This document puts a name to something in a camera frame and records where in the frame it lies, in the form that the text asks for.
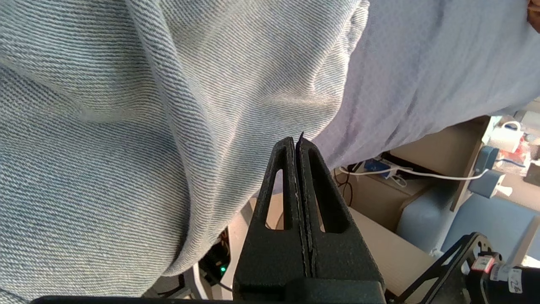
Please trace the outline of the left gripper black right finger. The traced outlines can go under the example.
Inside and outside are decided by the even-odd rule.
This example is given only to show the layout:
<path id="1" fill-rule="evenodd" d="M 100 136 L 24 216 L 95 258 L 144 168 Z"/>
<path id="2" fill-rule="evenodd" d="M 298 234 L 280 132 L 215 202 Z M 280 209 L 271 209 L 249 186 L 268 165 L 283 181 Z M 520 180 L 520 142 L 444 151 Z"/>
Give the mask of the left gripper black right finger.
<path id="1" fill-rule="evenodd" d="M 311 141 L 295 145 L 303 278 L 296 302 L 385 302 L 384 281 L 327 165 Z"/>

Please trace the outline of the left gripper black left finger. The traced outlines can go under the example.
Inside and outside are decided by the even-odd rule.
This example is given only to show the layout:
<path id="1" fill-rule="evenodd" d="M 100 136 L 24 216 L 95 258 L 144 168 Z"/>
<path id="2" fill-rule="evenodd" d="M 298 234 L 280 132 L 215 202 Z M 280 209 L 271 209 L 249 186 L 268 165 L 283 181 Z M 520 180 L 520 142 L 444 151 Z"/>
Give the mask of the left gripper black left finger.
<path id="1" fill-rule="evenodd" d="M 266 227 L 278 172 L 282 172 L 283 229 Z M 278 141 L 270 154 L 233 278 L 236 301 L 282 301 L 287 283 L 308 275 L 305 221 L 294 140 Z"/>

